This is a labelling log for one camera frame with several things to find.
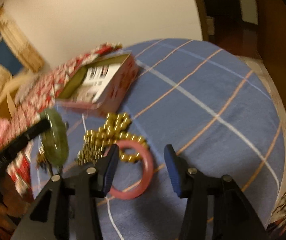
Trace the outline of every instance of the open box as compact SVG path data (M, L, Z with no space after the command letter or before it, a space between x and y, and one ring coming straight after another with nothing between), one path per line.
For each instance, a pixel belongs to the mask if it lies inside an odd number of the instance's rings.
M89 68L111 64L120 64L120 67L95 103L71 100L74 92L86 78ZM65 85L55 102L67 110L105 117L107 113L115 113L117 111L131 83L135 80L138 70L139 67L131 54L99 58L90 64L82 66Z

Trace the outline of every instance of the blue gripper pad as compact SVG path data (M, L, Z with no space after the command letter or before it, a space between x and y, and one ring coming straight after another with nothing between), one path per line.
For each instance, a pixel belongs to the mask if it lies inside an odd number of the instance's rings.
M119 147L117 145L112 145L105 158L108 158L108 163L103 178L102 192L106 195L112 187L117 163L119 160Z
M186 179L187 162L177 157L172 145L168 144L164 148L164 159L169 173L172 187L178 197L182 196L182 185Z

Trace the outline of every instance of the metal screw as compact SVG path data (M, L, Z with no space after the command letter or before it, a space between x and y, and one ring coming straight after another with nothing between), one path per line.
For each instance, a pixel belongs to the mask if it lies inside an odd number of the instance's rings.
M187 172L191 175L194 175L197 173L197 169L196 168L188 168L187 169Z
M231 182L232 181L232 177L230 175L224 175L222 178L226 182Z
M52 180L53 182L56 182L56 181L59 181L60 178L61 178L61 176L58 175L58 174L56 174L56 175L52 176L51 180Z
M86 172L88 174L94 174L96 172L96 169L94 167L89 167L89 168L87 168Z

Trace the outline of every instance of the pink bangle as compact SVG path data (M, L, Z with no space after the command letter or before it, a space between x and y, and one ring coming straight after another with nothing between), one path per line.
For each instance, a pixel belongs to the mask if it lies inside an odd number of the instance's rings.
M148 187L153 176L153 158L152 154L145 149L140 143L130 140L119 140L116 142L118 147L122 150L124 148L132 148L140 153L142 157L143 174L142 179L139 181L137 187L129 191L120 191L113 186L110 189L110 194L119 199L133 199L140 196Z

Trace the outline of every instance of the blue tablecloth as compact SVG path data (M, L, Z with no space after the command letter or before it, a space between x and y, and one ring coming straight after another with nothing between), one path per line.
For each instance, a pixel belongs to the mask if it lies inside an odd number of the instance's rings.
M173 192L163 165L166 144L206 175L230 174L267 225L282 180L284 142L275 107L259 78L235 56L209 42L165 39L124 49L129 50L144 74L132 85L119 111L134 118L130 132L147 138L158 169L139 198L110 200L111 216L123 238L174 240L179 235L186 200ZM70 156L64 168L69 176L80 171L73 160L82 147L84 126L96 129L104 120L88 117L83 124L82 115L57 109L70 124ZM48 180L35 168L38 145L36 140L31 164L35 196ZM113 184L126 189L140 176L140 163L120 163ZM100 201L103 238L119 239L106 201ZM207 239L211 229L209 221Z

